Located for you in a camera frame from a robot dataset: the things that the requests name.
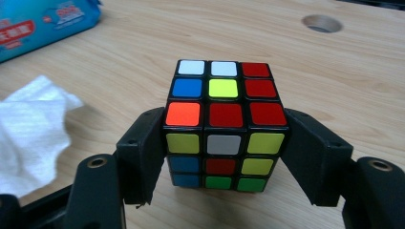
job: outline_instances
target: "blue box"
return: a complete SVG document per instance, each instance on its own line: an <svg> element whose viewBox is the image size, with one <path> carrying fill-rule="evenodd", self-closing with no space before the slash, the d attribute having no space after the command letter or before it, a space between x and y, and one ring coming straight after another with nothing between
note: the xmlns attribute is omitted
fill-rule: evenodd
<svg viewBox="0 0 405 229"><path fill-rule="evenodd" d="M98 0L0 1L0 63L94 27L98 5Z"/></svg>

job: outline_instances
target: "light wood grain surface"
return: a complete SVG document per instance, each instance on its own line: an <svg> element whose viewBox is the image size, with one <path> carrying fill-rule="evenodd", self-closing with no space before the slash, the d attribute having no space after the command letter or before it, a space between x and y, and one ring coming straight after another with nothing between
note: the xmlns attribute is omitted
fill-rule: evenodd
<svg viewBox="0 0 405 229"><path fill-rule="evenodd" d="M57 179L27 204L73 182L84 158L112 153L144 111L165 105L181 58L266 62L285 107L314 116L354 146L405 168L405 13L331 0L103 0L98 25L0 65L0 99L40 74L78 95L72 146ZM301 20L324 14L344 28ZM126 206L128 228L343 228L341 210L311 206L280 160L262 194L183 189L163 165L152 205Z"/></svg>

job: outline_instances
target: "rubik's cube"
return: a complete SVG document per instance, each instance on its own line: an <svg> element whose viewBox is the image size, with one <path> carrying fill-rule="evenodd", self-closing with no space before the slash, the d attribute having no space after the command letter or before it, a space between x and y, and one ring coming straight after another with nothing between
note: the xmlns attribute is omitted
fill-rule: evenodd
<svg viewBox="0 0 405 229"><path fill-rule="evenodd" d="M288 137L266 63L179 60L163 123L175 186L263 192Z"/></svg>

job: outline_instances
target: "white tissue paper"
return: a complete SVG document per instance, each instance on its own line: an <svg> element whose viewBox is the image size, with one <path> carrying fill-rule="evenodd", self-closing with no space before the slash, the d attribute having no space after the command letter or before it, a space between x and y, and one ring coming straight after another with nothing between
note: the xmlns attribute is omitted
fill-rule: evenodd
<svg viewBox="0 0 405 229"><path fill-rule="evenodd" d="M20 198L55 179L57 157L71 144L65 113L81 106L44 75L0 102L0 194Z"/></svg>

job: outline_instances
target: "orange sticker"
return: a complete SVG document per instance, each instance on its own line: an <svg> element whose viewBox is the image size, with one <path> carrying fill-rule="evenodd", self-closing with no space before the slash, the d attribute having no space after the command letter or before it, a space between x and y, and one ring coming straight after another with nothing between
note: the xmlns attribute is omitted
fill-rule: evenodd
<svg viewBox="0 0 405 229"><path fill-rule="evenodd" d="M200 104L172 102L167 111L166 124L170 126L198 126Z"/></svg>

